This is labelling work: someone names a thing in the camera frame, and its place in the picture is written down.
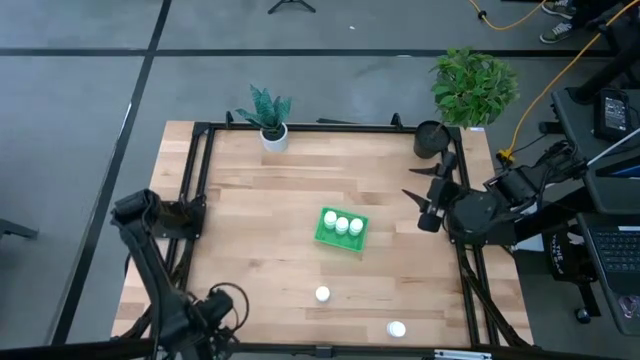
concrete floor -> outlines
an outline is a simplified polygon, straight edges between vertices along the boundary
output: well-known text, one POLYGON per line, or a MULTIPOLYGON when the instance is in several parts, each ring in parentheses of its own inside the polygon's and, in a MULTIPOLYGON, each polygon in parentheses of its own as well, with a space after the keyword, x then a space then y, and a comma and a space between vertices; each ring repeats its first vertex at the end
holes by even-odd
MULTIPOLYGON (((537 37, 559 21, 541 13, 512 31, 496 33, 477 21, 464 0, 309 0, 318 9, 315 15, 285 5, 267 16, 272 2, 175 1, 159 47, 547 49, 537 37)), ((510 23, 534 6, 480 2, 497 24, 510 23)), ((0 49, 146 48, 160 5, 159 0, 5 0, 0 3, 0 49)), ((580 49, 588 37, 552 48, 580 49)), ((518 73, 521 99, 488 129, 492 151, 509 144, 529 102, 570 59, 505 60, 518 73)), ((556 89, 580 84, 605 63, 581 60, 556 89)), ((0 348, 40 345, 49 339, 141 64, 140 57, 0 57, 0 217, 40 229, 37 241, 2 239, 0 348)), ((325 117, 387 123, 399 112, 406 123, 418 124, 437 116, 429 93, 433 64, 433 58, 358 56, 156 58, 112 199, 148 185, 165 121, 222 120, 226 110, 250 106, 250 83, 293 95, 292 122, 325 117)), ((539 121, 553 118, 549 104, 546 97, 535 108, 519 144, 538 136, 539 121)), ((533 161, 558 139, 540 141, 520 153, 519 161, 533 161)), ((555 187, 551 196, 562 191, 555 187)), ((125 256, 114 228, 105 224, 69 341, 109 337, 125 256)), ((578 325, 572 314, 580 306, 576 288, 555 283, 535 254, 519 255, 518 266, 537 345, 640 357, 640 345, 615 330, 604 302, 602 318, 578 325)), ((598 286, 594 290, 601 299, 598 286)))

green plastic holder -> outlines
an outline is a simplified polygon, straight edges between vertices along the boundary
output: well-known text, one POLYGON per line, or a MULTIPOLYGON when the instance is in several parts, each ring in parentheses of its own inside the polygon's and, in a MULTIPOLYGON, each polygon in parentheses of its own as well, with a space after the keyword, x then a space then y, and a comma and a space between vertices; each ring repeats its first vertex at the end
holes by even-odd
POLYGON ((352 214, 340 209, 322 208, 315 238, 316 240, 327 245, 337 246, 355 252, 362 252, 362 250, 364 249, 365 240, 367 238, 368 225, 369 219, 366 216, 352 214), (362 231, 360 231, 360 234, 358 234, 358 236, 353 236, 349 234, 349 231, 347 231, 344 235, 338 235, 335 229, 327 229, 324 226, 324 214, 326 214, 327 211, 335 212, 338 217, 346 217, 347 220, 349 220, 349 223, 351 223, 351 220, 356 218, 362 220, 362 231))

wooden table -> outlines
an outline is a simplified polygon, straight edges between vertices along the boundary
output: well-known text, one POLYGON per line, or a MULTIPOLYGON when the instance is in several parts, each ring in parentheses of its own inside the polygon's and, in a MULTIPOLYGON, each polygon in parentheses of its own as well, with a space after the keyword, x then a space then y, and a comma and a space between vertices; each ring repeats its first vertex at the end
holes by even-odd
MULTIPOLYGON (((192 127, 167 123, 150 186, 163 199, 178 196, 192 127)), ((401 192, 425 194, 431 178, 407 169, 438 161, 419 159, 412 144, 407 134, 291 132, 287 152, 274 154, 263 151, 255 131, 216 131, 188 290, 202 298, 218 282, 243 287, 251 312, 238 332, 242 342, 469 346, 455 249, 444 231, 416 227, 418 208, 401 192), (362 254, 314 241, 324 206, 369 218, 362 254), (324 304, 315 299, 320 285, 332 292, 324 304), (392 320, 406 325, 404 338, 387 335, 392 320)), ((493 175, 485 134, 465 131, 463 145, 471 182, 481 188, 493 175)), ((499 247, 484 254, 494 301, 531 341, 512 258, 499 247)), ((229 292, 242 316, 241 297, 229 292)), ((128 330, 148 304, 131 266, 113 334, 128 330)), ((476 313, 486 341, 477 302, 476 313)))

laptop keyboard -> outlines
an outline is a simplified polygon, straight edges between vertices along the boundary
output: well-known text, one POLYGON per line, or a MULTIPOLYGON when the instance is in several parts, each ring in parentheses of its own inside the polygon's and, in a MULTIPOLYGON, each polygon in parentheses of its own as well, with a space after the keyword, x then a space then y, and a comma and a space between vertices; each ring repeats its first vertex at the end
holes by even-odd
POLYGON ((640 272, 640 231, 592 231, 607 271, 640 272))

black floor stripe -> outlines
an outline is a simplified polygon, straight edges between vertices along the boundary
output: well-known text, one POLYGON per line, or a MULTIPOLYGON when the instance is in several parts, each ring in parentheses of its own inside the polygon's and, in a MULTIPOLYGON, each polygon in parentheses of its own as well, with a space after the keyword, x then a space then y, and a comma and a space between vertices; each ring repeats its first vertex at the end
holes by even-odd
MULTIPOLYGON (((274 56, 274 57, 436 57, 445 55, 446 49, 45 49, 45 48, 0 48, 0 57, 224 57, 224 56, 274 56)), ((539 50, 476 50, 484 54, 501 58, 563 58, 575 57, 578 50, 539 49, 539 50)), ((610 50, 587 50, 583 58, 608 58, 615 54, 610 50)))
MULTIPOLYGON (((156 26, 153 30, 153 35, 149 43, 149 51, 154 51, 158 48, 158 42, 162 35, 162 30, 167 20, 169 8, 171 7, 171 0, 163 0, 156 26)), ((73 324, 73 318, 78 308, 78 303, 82 296, 82 290, 87 280, 89 270, 91 268, 91 262, 98 246, 98 239, 100 238, 100 231, 106 218, 109 206, 111 203, 111 196, 118 179, 118 173, 120 172, 120 166, 124 158, 129 138, 131 137, 131 131, 135 123, 138 109, 140 108, 140 101, 144 94, 144 89, 149 79, 151 72, 151 66, 153 65, 153 56, 147 55, 142 62, 142 68, 138 75, 138 80, 131 96, 131 102, 129 109, 122 124, 120 135, 116 140, 116 144, 107 167, 107 172, 102 181, 102 186, 98 192, 96 202, 91 216, 89 217, 89 223, 85 230, 84 236, 81 241, 80 256, 77 259, 72 279, 69 283, 66 296, 63 298, 62 311, 58 317, 58 321, 53 332, 52 345, 61 345, 67 342, 69 337, 69 331, 73 324)))

